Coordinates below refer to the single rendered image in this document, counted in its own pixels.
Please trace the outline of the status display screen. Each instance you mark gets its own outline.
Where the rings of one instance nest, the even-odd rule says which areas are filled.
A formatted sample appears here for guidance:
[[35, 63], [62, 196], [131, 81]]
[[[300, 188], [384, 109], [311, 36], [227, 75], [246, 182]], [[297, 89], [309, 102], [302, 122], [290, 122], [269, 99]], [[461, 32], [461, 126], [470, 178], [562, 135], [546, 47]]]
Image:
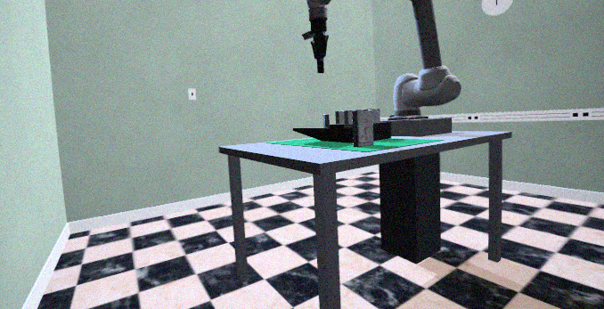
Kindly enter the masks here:
[[[296, 131], [296, 130], [313, 130], [313, 131]], [[293, 128], [293, 131], [313, 137], [320, 141], [325, 141], [325, 142], [354, 143], [354, 139], [346, 137], [342, 134], [335, 133], [326, 128]]]

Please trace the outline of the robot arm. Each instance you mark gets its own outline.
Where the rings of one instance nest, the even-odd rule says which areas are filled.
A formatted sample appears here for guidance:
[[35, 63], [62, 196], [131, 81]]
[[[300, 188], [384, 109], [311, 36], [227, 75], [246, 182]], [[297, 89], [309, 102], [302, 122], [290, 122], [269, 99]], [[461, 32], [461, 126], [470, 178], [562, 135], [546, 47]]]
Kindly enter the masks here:
[[[329, 1], [306, 0], [310, 22], [313, 19], [328, 19]], [[406, 74], [397, 79], [395, 114], [389, 116], [388, 120], [429, 118], [421, 115], [420, 107], [443, 105], [461, 93], [459, 79], [442, 65], [433, 0], [411, 1], [423, 70], [419, 76]]]

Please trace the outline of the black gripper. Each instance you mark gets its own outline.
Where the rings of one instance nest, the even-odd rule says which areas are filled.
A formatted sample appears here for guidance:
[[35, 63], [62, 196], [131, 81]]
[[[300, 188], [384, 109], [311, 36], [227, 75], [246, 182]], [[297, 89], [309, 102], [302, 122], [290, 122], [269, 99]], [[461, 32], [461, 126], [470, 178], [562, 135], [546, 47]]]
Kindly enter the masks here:
[[324, 73], [323, 57], [326, 56], [328, 35], [325, 35], [326, 19], [311, 20], [311, 30], [316, 30], [317, 35], [313, 37], [311, 45], [313, 47], [314, 58], [317, 60], [317, 72]]

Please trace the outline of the green flat mat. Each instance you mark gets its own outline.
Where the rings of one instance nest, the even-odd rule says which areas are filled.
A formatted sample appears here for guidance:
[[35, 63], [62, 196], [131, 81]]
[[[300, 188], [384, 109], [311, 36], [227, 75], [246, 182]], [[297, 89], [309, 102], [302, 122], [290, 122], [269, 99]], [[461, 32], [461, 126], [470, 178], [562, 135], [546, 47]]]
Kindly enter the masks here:
[[290, 140], [290, 141], [281, 141], [281, 142], [272, 142], [272, 144], [281, 144], [281, 145], [292, 145], [292, 146], [302, 146], [302, 147], [312, 147], [312, 148], [322, 148], [322, 149], [332, 149], [332, 150], [351, 150], [351, 151], [360, 151], [360, 152], [371, 152], [376, 150], [387, 150], [394, 149], [404, 146], [411, 146], [416, 144], [423, 144], [428, 142], [439, 142], [444, 140], [430, 140], [430, 139], [401, 139], [401, 138], [390, 138], [384, 140], [374, 141], [373, 145], [363, 146], [363, 147], [354, 147], [353, 143], [348, 142], [325, 142], [320, 141], [315, 138], [309, 139], [300, 139], [300, 140]]

